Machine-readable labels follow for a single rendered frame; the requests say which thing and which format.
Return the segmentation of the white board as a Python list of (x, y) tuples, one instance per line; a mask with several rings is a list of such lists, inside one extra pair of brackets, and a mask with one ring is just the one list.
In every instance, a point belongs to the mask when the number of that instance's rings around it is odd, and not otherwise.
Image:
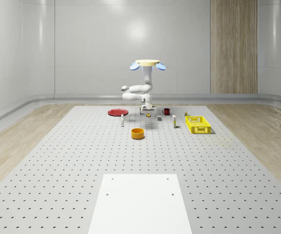
[(88, 234), (192, 234), (176, 174), (105, 174)]

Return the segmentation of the drone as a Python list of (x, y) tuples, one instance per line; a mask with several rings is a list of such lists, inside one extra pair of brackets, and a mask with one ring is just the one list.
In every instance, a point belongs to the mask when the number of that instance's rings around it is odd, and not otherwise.
[(130, 66), (130, 70), (137, 70), (140, 66), (145, 67), (145, 66), (155, 66), (156, 68), (160, 69), (160, 70), (165, 70), (166, 67), (160, 63), (159, 60), (155, 60), (155, 59), (139, 59), (136, 60), (134, 63), (131, 64)]

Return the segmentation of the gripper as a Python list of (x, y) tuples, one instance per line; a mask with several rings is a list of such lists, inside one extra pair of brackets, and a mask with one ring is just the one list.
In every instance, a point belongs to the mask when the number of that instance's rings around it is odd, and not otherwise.
[(156, 107), (152, 106), (151, 108), (148, 108), (146, 105), (142, 105), (140, 107), (140, 114), (152, 114), (156, 112)]

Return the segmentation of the yellow basket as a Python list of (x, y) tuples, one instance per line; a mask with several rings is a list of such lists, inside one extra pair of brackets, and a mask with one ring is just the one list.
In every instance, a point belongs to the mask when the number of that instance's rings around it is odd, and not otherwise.
[(211, 125), (203, 116), (186, 116), (185, 123), (192, 134), (211, 133)]

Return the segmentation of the yellow bowl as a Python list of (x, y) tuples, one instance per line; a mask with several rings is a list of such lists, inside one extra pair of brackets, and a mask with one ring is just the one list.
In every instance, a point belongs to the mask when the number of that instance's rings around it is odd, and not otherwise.
[(131, 138), (133, 139), (143, 139), (144, 138), (144, 129), (134, 128), (131, 130)]

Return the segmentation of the red plate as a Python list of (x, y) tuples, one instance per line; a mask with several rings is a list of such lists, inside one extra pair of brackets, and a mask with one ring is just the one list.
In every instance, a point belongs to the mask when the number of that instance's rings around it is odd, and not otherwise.
[(123, 116), (127, 115), (128, 111), (126, 109), (111, 109), (108, 111), (108, 114), (110, 116), (120, 117), (121, 115)]

